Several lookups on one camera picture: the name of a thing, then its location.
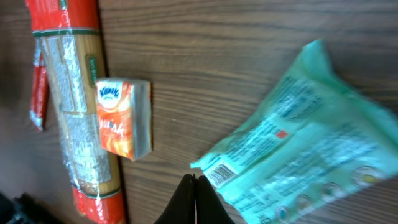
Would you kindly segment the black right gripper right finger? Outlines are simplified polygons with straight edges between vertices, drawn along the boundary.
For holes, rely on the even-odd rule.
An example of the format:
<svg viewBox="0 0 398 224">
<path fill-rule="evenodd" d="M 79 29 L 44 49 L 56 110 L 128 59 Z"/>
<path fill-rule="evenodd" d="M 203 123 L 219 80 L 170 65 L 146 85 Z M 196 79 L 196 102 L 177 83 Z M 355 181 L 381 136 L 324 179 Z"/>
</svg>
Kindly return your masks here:
<svg viewBox="0 0 398 224">
<path fill-rule="evenodd" d="M 195 187 L 198 224 L 234 224 L 204 175 L 197 178 Z"/>
</svg>

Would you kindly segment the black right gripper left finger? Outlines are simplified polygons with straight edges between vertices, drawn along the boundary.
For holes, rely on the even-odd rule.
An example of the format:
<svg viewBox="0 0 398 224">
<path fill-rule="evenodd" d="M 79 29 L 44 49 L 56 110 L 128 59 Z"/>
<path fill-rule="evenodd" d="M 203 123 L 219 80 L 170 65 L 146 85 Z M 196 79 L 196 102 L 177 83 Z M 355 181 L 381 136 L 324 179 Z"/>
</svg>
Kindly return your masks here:
<svg viewBox="0 0 398 224">
<path fill-rule="evenodd" d="M 155 224 L 195 223 L 195 181 L 194 175 L 185 174 L 168 205 Z"/>
</svg>

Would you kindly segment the orange kleenex tissue pack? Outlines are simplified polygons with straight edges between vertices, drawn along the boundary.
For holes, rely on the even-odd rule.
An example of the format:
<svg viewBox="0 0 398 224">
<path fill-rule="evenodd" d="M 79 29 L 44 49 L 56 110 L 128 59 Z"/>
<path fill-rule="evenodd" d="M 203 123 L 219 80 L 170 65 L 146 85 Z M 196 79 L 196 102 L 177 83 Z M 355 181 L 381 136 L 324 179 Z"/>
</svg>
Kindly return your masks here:
<svg viewBox="0 0 398 224">
<path fill-rule="evenodd" d="M 96 81 L 101 147 L 137 161 L 152 152 L 152 85 L 148 80 Z"/>
</svg>

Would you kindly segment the teal wet wipes pack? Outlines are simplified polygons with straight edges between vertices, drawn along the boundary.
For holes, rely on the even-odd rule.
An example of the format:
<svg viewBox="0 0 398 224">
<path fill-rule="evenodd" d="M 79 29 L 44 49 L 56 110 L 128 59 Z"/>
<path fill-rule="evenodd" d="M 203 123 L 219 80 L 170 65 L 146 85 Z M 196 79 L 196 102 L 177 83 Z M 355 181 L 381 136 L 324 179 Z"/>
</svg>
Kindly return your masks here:
<svg viewBox="0 0 398 224">
<path fill-rule="evenodd" d="M 322 41 L 199 168 L 248 223 L 291 223 L 397 175 L 397 116 L 334 73 Z"/>
</svg>

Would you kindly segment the red stick packet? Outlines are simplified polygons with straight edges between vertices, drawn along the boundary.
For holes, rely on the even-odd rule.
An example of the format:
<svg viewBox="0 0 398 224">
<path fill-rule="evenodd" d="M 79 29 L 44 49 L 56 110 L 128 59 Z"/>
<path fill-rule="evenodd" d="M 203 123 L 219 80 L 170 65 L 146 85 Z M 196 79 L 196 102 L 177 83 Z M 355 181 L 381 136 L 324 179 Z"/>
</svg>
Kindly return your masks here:
<svg viewBox="0 0 398 224">
<path fill-rule="evenodd" d="M 30 120 L 39 131 L 44 130 L 47 103 L 49 100 L 49 84 L 47 80 L 47 68 L 41 51 L 39 39 L 35 39 L 33 58 L 32 94 L 30 99 Z"/>
</svg>

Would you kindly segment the long spaghetti pasta package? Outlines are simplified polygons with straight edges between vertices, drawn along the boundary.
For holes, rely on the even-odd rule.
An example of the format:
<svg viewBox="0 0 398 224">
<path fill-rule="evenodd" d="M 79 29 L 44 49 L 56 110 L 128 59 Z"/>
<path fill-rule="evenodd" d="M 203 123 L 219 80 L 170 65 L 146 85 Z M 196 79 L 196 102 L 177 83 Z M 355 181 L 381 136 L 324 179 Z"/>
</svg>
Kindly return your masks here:
<svg viewBox="0 0 398 224">
<path fill-rule="evenodd" d="M 118 159 L 100 144 L 95 82 L 106 75 L 97 0 L 27 0 L 79 214 L 125 223 Z"/>
</svg>

